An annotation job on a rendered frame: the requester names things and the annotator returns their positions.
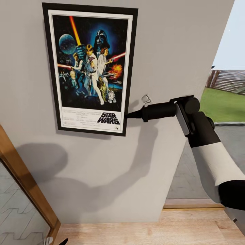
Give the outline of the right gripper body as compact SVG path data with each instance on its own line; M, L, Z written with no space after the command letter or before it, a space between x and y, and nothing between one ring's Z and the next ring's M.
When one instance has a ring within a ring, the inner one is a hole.
M151 104L147 107L142 107L143 121L148 122L151 119L164 118L163 104Z

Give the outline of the poster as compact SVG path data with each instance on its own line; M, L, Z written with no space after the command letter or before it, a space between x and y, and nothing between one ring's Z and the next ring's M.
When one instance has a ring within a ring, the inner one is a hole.
M138 9L42 7L58 130L126 136Z

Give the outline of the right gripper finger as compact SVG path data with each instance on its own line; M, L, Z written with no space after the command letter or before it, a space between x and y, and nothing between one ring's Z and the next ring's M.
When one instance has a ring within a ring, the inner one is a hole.
M143 118L142 109L140 109L139 111L131 112L131 113L125 115L124 117L125 118Z

